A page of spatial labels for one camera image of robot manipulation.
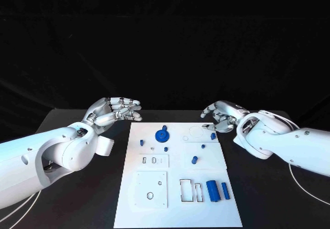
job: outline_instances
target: black table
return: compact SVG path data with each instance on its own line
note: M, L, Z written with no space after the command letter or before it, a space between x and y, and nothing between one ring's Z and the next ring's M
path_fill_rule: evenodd
M200 111L139 111L144 122L213 122ZM85 110L51 110L37 132L80 121ZM47 187L14 229L109 229L113 227L119 183L131 121L115 122L102 134L115 140L110 155L95 155L89 165ZM288 165L276 155L255 158L233 142L234 131L219 134L227 174L243 228L328 228L330 206L311 198L295 184ZM292 168L304 188L330 202L330 178ZM10 228L30 203L0 223ZM18 206L0 210L0 219Z

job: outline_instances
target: robotic arm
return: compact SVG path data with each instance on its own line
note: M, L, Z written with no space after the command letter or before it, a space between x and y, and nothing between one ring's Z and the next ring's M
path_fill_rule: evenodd
M93 153L108 156L113 140L99 136L118 120L141 121L139 101L102 98L80 122L0 144L0 209L79 171ZM51 161L43 168L41 158Z
M266 159L273 153L291 165L330 176L330 132L298 128L276 114L250 113L227 101L208 105L200 117L211 111L219 124L203 125L203 128L226 133L236 126L233 142L255 157Z

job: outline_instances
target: blue cylinder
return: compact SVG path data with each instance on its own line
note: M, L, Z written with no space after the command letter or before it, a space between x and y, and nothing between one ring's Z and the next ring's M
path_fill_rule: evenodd
M206 182L206 186L207 186L207 190L208 190L210 201L211 202L220 201L221 199L220 199L220 194L219 194L219 190L217 190L217 186L216 186L214 180L208 180Z
M214 133L210 134L210 139L213 140L216 137Z
M221 189L223 189L223 193L224 193L224 199L230 199L224 182L221 183Z
M167 142L168 138L170 138L170 133L167 132L167 126L164 125L161 130L158 130L155 132L155 140L158 142Z
M191 163L195 164L195 162L197 162L197 157L194 156L193 160L191 160Z

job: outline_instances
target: black curtain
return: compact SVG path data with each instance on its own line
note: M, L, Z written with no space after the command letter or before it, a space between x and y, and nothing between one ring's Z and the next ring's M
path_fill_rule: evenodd
M250 14L198 1L2 6L0 141L33 134L50 109L116 96L165 110L229 100L330 130L314 116L330 95L328 18Z

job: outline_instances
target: robotic hand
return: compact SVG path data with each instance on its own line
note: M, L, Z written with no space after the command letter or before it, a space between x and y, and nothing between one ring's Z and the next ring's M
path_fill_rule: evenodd
M275 153L288 164L330 176L330 132L298 128L276 114L262 110L250 113L227 101L208 105L200 117L210 111L219 124L203 128L226 133L237 126L233 142L255 157L266 159Z
M0 209L79 171L93 153L109 155L113 140L99 134L118 120L141 121L139 109L136 100L102 98L80 122L0 144ZM41 158L51 161L44 168Z

